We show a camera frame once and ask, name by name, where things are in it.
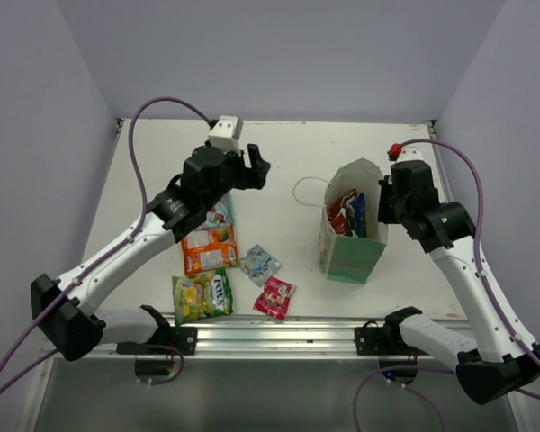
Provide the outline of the teal Fox's candy bag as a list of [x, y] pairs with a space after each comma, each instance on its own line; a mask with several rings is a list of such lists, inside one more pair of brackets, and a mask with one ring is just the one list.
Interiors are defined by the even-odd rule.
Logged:
[[207, 213], [198, 230], [212, 230], [234, 223], [233, 203], [229, 193], [224, 195]]

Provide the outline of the blue snack bag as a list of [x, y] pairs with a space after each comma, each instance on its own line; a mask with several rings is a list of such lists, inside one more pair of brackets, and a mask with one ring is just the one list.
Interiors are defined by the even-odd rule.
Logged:
[[366, 201], [363, 193], [350, 201], [346, 210], [346, 221], [352, 237], [367, 238]]

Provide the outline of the red chips bag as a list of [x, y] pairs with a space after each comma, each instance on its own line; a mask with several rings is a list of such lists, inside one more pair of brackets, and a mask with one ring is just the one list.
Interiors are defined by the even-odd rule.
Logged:
[[334, 232], [339, 236], [351, 235], [347, 210], [350, 203], [356, 198], [355, 189], [339, 196], [327, 209], [328, 222]]

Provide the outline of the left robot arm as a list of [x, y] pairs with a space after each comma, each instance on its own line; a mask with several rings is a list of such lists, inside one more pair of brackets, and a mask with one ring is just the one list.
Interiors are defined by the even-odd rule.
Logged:
[[206, 220], [207, 213], [233, 189], [261, 190], [270, 169], [256, 144], [247, 151], [223, 152], [200, 146], [183, 170], [118, 238], [83, 264], [31, 283], [32, 316], [68, 361], [103, 344], [140, 345], [155, 354], [167, 347], [170, 325], [153, 307], [101, 310], [104, 300], [154, 256], [168, 250]]

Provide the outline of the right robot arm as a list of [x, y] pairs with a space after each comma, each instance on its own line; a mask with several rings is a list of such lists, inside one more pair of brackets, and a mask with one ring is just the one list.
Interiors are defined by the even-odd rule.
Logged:
[[380, 181], [378, 219], [402, 225], [438, 266], [472, 328], [464, 337], [414, 307], [384, 319], [382, 341], [393, 353], [417, 348], [454, 371], [480, 405], [540, 376], [540, 343], [518, 319], [495, 278], [482, 282], [489, 265], [476, 256], [476, 228], [458, 202], [441, 203], [431, 167], [421, 160], [395, 163]]

